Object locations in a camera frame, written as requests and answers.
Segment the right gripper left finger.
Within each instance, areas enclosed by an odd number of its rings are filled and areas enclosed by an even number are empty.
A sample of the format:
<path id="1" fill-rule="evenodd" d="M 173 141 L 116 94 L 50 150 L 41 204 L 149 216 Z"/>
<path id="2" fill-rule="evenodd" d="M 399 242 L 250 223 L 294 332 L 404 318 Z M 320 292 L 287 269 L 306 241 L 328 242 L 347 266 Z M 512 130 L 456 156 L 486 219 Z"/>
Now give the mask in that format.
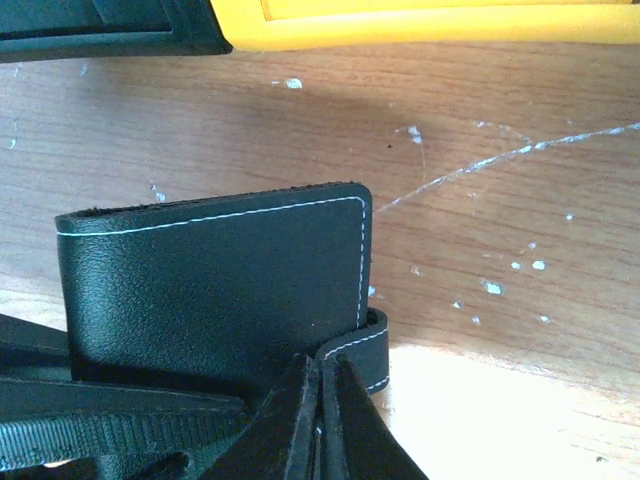
<path id="1" fill-rule="evenodd" d="M 316 362 L 295 355 L 253 421 L 201 477 L 312 478 L 319 388 Z"/>

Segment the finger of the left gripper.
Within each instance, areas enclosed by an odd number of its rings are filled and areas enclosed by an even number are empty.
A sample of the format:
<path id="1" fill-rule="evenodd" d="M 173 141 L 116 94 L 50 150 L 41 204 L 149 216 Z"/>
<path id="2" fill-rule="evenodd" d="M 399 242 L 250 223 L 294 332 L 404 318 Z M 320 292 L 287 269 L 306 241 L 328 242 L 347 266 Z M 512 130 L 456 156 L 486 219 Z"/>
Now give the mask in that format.
<path id="1" fill-rule="evenodd" d="M 74 381 L 65 332 L 1 318 L 1 471 L 196 479 L 246 425 L 233 397 Z"/>

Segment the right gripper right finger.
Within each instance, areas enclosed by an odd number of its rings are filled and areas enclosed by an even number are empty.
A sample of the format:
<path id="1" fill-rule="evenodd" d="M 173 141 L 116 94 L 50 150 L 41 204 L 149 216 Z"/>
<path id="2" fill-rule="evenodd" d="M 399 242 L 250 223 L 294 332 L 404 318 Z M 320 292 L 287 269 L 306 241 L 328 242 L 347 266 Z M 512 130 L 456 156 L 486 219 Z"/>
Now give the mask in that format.
<path id="1" fill-rule="evenodd" d="M 322 368 L 321 472 L 324 479 L 425 479 L 387 428 L 344 355 Z"/>

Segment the black leather card holder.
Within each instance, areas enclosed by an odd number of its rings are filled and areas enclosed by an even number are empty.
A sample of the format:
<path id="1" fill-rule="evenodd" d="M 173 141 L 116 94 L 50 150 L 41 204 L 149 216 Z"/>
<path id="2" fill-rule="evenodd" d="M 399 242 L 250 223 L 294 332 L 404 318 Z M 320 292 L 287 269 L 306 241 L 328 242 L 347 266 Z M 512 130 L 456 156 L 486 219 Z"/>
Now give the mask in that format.
<path id="1" fill-rule="evenodd" d="M 350 182 L 59 216 L 74 377 L 257 398 L 301 353 L 382 390 L 372 206 Z"/>

